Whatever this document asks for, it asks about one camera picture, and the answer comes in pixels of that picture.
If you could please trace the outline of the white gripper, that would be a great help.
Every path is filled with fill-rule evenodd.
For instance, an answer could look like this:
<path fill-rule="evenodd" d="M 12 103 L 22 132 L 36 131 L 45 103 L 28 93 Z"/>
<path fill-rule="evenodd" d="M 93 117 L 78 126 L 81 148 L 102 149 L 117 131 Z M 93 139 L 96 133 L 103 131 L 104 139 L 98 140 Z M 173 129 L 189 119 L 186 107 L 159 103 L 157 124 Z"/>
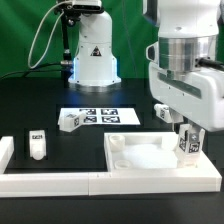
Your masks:
<path fill-rule="evenodd" d="M 167 70 L 158 66 L 158 43 L 146 48 L 146 57 L 150 61 L 149 86 L 152 96 L 200 126 L 194 127 L 191 133 L 191 152 L 200 153 L 205 130 L 224 130 L 224 72 L 201 67 L 198 71 L 185 74 L 181 81 L 172 80 Z M 189 124 L 180 126 L 180 147 L 188 146 L 189 130 Z"/>

